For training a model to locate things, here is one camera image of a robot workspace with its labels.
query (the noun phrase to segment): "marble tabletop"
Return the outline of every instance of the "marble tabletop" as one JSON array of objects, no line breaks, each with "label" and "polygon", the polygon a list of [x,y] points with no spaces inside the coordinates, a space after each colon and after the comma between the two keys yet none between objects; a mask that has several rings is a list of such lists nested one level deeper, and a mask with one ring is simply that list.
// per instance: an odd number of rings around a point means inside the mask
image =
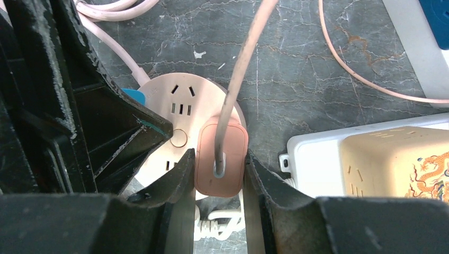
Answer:
[{"label": "marble tabletop", "polygon": [[[108,3],[110,0],[96,0]],[[101,22],[151,77],[189,72],[227,87],[260,0],[162,0],[124,22]],[[382,0],[324,0],[335,48],[375,83],[423,96]],[[98,39],[92,44],[116,83],[138,88],[123,62]],[[445,112],[384,95],[357,82],[324,41],[317,0],[280,0],[253,54],[238,103],[249,148],[270,170],[295,135]],[[205,239],[195,253],[246,253],[245,233]]]}]

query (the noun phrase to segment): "blue panel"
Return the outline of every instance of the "blue panel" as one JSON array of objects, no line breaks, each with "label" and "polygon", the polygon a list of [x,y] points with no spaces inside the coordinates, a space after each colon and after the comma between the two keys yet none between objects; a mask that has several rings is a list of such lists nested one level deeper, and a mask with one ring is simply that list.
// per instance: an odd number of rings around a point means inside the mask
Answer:
[{"label": "blue panel", "polygon": [[419,2],[438,46],[449,50],[449,0],[419,0]]},{"label": "blue panel", "polygon": [[140,104],[145,105],[145,95],[141,91],[126,88],[122,88],[122,90]]}]

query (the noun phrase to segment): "beige plastic box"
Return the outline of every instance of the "beige plastic box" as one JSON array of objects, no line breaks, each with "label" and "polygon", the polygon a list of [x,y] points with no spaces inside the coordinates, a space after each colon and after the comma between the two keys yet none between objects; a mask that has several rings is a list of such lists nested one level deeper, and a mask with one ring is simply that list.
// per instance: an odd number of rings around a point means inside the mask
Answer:
[{"label": "beige plastic box", "polygon": [[449,131],[410,127],[347,137],[340,144],[346,194],[449,200]]}]

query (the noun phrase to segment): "white paint chip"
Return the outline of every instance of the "white paint chip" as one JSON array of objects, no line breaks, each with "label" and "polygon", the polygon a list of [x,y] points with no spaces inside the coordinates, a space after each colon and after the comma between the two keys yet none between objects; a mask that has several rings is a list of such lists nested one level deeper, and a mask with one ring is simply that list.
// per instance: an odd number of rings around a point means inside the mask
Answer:
[{"label": "white paint chip", "polygon": [[193,50],[193,56],[195,57],[195,59],[201,59],[203,57],[203,55],[206,54],[206,51],[198,53],[195,50]]}]

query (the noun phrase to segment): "orange dragon print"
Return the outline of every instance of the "orange dragon print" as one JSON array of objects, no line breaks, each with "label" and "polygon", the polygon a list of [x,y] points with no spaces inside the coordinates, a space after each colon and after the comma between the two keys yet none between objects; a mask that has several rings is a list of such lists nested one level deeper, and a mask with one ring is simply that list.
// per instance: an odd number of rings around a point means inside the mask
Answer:
[{"label": "orange dragon print", "polygon": [[418,161],[422,162],[421,169],[414,165],[405,197],[433,198],[449,203],[449,152]]}]

